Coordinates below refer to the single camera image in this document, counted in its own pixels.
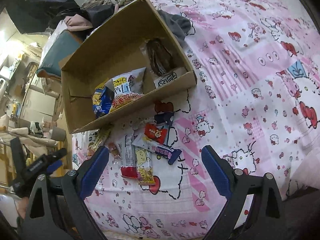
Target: hello kitty print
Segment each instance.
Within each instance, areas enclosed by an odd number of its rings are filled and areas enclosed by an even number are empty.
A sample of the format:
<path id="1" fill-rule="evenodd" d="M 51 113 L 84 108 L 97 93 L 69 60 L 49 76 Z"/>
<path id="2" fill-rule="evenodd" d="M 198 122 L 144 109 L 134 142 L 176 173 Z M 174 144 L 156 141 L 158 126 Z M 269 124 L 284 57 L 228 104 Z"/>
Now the hello kitty print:
<path id="1" fill-rule="evenodd" d="M 233 168 L 271 172 L 283 199 L 304 156 L 320 147 L 320 36 L 298 0 L 151 0 L 191 22 L 186 57 L 198 83 L 115 122 L 120 144 L 133 124 L 175 112 L 165 144 L 182 151 L 174 165 L 151 155 L 155 185 L 139 186 L 109 163 L 85 203 L 103 230 L 146 239 L 203 237 L 225 204 L 201 160 L 211 145 Z M 73 135 L 74 165 L 86 134 Z M 236 227 L 250 212 L 248 197 Z"/>

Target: plastic bag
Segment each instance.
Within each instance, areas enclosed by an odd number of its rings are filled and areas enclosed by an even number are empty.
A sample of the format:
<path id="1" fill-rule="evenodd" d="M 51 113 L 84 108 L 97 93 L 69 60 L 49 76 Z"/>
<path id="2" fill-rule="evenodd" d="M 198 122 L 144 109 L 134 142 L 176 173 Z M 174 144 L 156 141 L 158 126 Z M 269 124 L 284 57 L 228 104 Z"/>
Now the plastic bag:
<path id="1" fill-rule="evenodd" d="M 115 92 L 110 113 L 143 96 L 141 87 L 146 68 L 139 68 L 118 75 L 106 83 L 106 87 Z"/>
<path id="2" fill-rule="evenodd" d="M 55 29 L 66 16 L 79 14 L 89 20 L 74 0 L 8 0 L 6 9 L 21 34 L 43 34 L 48 26 Z"/>
<path id="3" fill-rule="evenodd" d="M 43 132 L 49 132 L 52 129 L 52 127 L 57 126 L 57 122 L 48 122 L 45 121 L 44 118 L 42 118 L 42 122 L 39 124 L 39 126 Z"/>
<path id="4" fill-rule="evenodd" d="M 137 176 L 140 185 L 154 185 L 151 153 L 140 147 L 135 147 L 137 158 Z"/>
<path id="5" fill-rule="evenodd" d="M 172 54 L 159 38 L 149 40 L 140 46 L 140 50 L 149 62 L 149 71 L 156 88 L 182 76 L 187 71 L 184 67 L 177 68 Z"/>
<path id="6" fill-rule="evenodd" d="M 92 96 L 92 108 L 96 118 L 109 113 L 113 99 L 114 92 L 105 86 L 105 82 L 96 87 Z"/>

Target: red package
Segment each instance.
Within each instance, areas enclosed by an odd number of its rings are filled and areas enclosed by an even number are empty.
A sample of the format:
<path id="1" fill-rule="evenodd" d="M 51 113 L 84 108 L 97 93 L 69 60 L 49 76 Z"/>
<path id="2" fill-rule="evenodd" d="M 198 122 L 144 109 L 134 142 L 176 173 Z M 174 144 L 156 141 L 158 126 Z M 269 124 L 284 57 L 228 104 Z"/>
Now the red package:
<path id="1" fill-rule="evenodd" d="M 147 123 L 144 134 L 151 140 L 163 144 L 167 135 L 168 129 L 159 129 L 154 124 Z"/>

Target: red heart print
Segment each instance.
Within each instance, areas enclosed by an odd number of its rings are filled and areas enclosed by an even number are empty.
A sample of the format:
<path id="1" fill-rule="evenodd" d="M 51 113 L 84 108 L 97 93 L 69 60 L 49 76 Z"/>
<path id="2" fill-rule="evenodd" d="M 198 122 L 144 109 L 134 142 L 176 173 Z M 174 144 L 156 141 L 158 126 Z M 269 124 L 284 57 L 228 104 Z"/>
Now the red heart print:
<path id="1" fill-rule="evenodd" d="M 173 112 L 173 104 L 171 102 L 162 103 L 161 101 L 157 101 L 155 103 L 155 111 L 156 113 Z"/>
<path id="2" fill-rule="evenodd" d="M 244 169 L 243 169 L 243 172 L 244 172 L 246 175 L 249 175 L 249 171 L 248 171 L 247 168 L 244 168 Z"/>
<path id="3" fill-rule="evenodd" d="M 155 184 L 154 185 L 149 185 L 149 191 L 153 194 L 156 195 L 159 192 L 160 189 L 160 179 L 158 176 L 153 176 L 154 180 L 155 180 Z"/>

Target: pink bedsheet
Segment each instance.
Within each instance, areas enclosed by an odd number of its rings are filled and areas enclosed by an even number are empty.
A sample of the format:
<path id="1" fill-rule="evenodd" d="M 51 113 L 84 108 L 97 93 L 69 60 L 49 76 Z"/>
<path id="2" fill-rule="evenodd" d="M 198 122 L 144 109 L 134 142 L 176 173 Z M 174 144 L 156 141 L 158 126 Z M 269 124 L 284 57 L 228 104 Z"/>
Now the pink bedsheet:
<path id="1" fill-rule="evenodd" d="M 110 140 L 119 142 L 137 115 L 173 107 L 170 144 L 181 158 L 168 166 L 152 155 L 152 187 L 108 165 L 85 202 L 104 230 L 190 239 L 207 233 L 225 203 L 201 162 L 205 145 L 247 174 L 273 173 L 283 199 L 301 187 L 291 176 L 320 146 L 319 34 L 298 0 L 151 1 L 192 22 L 185 53 L 198 85 L 116 122 Z M 86 136 L 73 136 L 78 164 L 86 158 Z"/>

